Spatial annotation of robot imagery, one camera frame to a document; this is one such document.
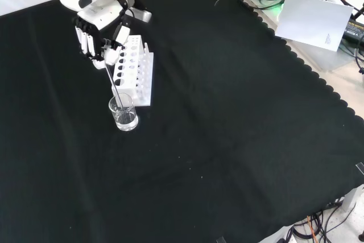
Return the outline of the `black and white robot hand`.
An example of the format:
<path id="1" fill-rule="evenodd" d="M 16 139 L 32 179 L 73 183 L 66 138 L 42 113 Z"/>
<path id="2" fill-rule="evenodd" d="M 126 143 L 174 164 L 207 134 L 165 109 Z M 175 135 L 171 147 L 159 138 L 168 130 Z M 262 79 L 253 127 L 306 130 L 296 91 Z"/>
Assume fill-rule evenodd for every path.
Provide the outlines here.
<path id="1" fill-rule="evenodd" d="M 112 1 L 104 7 L 87 7 L 77 13 L 73 23 L 81 54 L 97 69 L 115 65 L 130 35 L 130 24 L 124 19 L 126 1 Z M 117 23 L 111 38 L 102 38 L 101 31 Z"/>

